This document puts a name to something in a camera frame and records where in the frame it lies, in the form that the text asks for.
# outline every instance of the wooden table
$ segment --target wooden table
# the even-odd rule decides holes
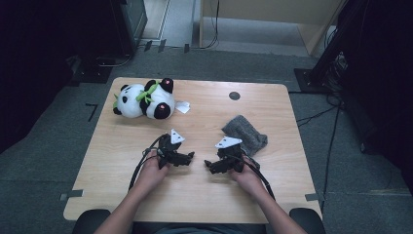
[[[94,130],[74,190],[82,197],[69,198],[66,219],[75,220],[91,209],[113,211],[128,192],[141,152],[157,137],[177,130],[186,140],[178,152],[195,151],[190,166],[171,167],[164,182],[139,208],[134,220],[165,222],[267,223],[259,207],[228,174],[212,175],[204,160],[215,162],[224,133],[221,128],[242,114],[268,145],[255,160],[271,183],[277,202],[289,212],[310,208],[320,213],[294,113],[283,85],[174,80],[175,100],[191,103],[186,114],[175,110],[167,120],[145,116],[128,119],[112,112],[114,94],[125,84],[145,84],[147,79],[117,78]],[[231,92],[241,98],[232,100]]]

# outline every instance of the person's left hand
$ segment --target person's left hand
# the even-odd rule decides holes
[[[156,150],[151,150],[146,156],[148,159],[142,166],[139,177],[133,188],[139,187],[143,192],[150,193],[164,180],[169,171],[170,164],[167,163],[159,169],[159,156]]]

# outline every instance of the stuffed panda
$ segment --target stuffed panda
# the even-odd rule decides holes
[[[115,96],[116,101],[113,103],[113,112],[128,118],[136,118],[143,115],[136,97],[139,96],[144,89],[145,87],[141,84],[124,85],[121,88],[121,93]]]
[[[136,99],[142,113],[151,119],[167,119],[175,109],[173,97],[173,80],[164,78],[161,82],[150,80],[144,92]]]

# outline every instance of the person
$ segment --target person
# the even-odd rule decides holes
[[[131,225],[133,223],[133,218],[137,212],[139,205],[150,194],[150,192],[162,182],[165,176],[167,176],[170,168],[170,164],[167,164],[166,166],[159,169],[158,157],[152,156],[157,156],[155,150],[152,150],[148,154],[148,160],[143,165],[134,186],[131,188],[131,190],[126,195],[124,200],[119,204],[119,206],[113,211],[113,213],[110,214],[110,216],[105,219],[103,223],[97,228],[97,230],[95,231],[96,234],[128,233],[130,231]],[[276,200],[274,200],[270,196],[270,194],[265,189],[261,179],[251,168],[249,168],[247,165],[244,165],[244,169],[241,173],[237,173],[234,170],[229,170],[228,173],[243,190],[245,190],[255,199],[275,233],[306,233],[280,207]],[[178,230],[179,229],[174,231],[165,230],[165,232],[162,232],[161,229],[160,231],[156,232],[156,234],[179,233],[177,232]],[[202,233],[243,232],[218,232],[216,229],[213,229],[211,232],[203,231]]]

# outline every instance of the black dot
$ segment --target black dot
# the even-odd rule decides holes
[[[232,99],[232,100],[238,100],[238,99],[240,99],[240,94],[238,93],[238,92],[231,92],[230,93],[230,99]]]

